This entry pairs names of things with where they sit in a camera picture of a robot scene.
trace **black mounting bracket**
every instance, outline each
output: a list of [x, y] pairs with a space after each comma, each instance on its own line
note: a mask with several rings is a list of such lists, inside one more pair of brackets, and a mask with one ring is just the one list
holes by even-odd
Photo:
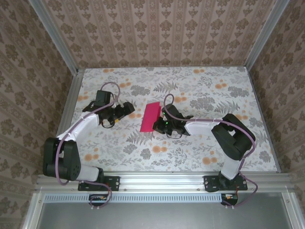
[[[111, 188], [112, 191], [119, 191], [120, 188], [120, 177], [117, 176], [104, 176], [103, 184], [106, 184]], [[107, 191], [108, 189], [104, 186], [91, 185], [87, 183], [78, 184], [79, 191]]]
[[233, 180], [224, 179], [221, 175], [204, 176], [203, 184], [207, 192], [248, 190], [246, 180], [239, 174]]

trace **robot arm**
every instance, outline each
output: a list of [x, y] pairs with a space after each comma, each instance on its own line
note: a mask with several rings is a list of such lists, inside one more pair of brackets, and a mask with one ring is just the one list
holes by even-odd
[[60, 154], [63, 152], [64, 156], [59, 157], [59, 177], [71, 181], [86, 180], [103, 183], [104, 175], [101, 168], [81, 164], [78, 145], [80, 145], [89, 133], [99, 124], [103, 126], [104, 120], [108, 120], [112, 127], [115, 122], [134, 111], [133, 105], [129, 102], [125, 102], [123, 107], [121, 105], [109, 106], [87, 116], [90, 112], [109, 104], [111, 95], [112, 93], [110, 92], [98, 90], [95, 101], [90, 102], [90, 104], [83, 109], [83, 113], [75, 123], [78, 123], [79, 120], [83, 119], [82, 122], [77, 126], [72, 125], [68, 130], [57, 137], [50, 137], [45, 141], [43, 156], [44, 175], [56, 177], [56, 152], [58, 150], [59, 142], [68, 134], [68, 137], [65, 138], [60, 149]]
[[[184, 118], [172, 104], [168, 104], [166, 108], [168, 112], [175, 117], [181, 119], [190, 119], [193, 117], [190, 115]], [[208, 135], [216, 138], [225, 153], [224, 166], [219, 173], [219, 179], [217, 182], [219, 182], [219, 185], [223, 189], [228, 189], [232, 182], [238, 179], [238, 171], [242, 158], [252, 146], [250, 139], [237, 128], [223, 123], [202, 121], [184, 122], [170, 117], [164, 108], [162, 109], [162, 112], [166, 120], [159, 117], [153, 125], [153, 129], [161, 134], [171, 135], [174, 130], [181, 135]], [[233, 114], [227, 114], [223, 120], [242, 128], [252, 137], [253, 140], [255, 140], [253, 133]]]

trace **red sponge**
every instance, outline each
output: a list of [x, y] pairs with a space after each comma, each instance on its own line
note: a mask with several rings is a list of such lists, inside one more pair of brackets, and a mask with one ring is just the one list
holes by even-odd
[[142, 125], [140, 132], [152, 132], [153, 131], [153, 123], [157, 121], [160, 116], [161, 106], [160, 102], [147, 104], [142, 120]]

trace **table surface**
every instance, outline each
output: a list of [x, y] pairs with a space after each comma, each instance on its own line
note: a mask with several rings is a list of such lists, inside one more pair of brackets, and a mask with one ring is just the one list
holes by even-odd
[[[157, 132], [141, 133], [148, 103], [166, 94], [184, 115], [222, 118], [236, 115], [255, 135], [257, 148], [246, 159], [243, 171], [277, 171], [274, 152], [262, 122], [250, 79], [244, 67], [148, 67], [86, 69], [72, 123], [95, 99], [104, 82], [117, 82], [119, 102], [131, 102], [135, 111], [113, 128], [101, 125], [79, 146], [83, 164], [105, 171], [219, 171], [224, 152], [214, 137], [182, 136], [169, 139]], [[115, 86], [104, 88], [117, 94]]]

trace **gray panel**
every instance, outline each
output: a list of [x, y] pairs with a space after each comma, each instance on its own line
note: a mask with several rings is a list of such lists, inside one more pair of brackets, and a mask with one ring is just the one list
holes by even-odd
[[44, 204], [40, 229], [290, 229], [281, 193], [259, 193], [245, 205], [109, 204], [91, 210], [89, 204]]

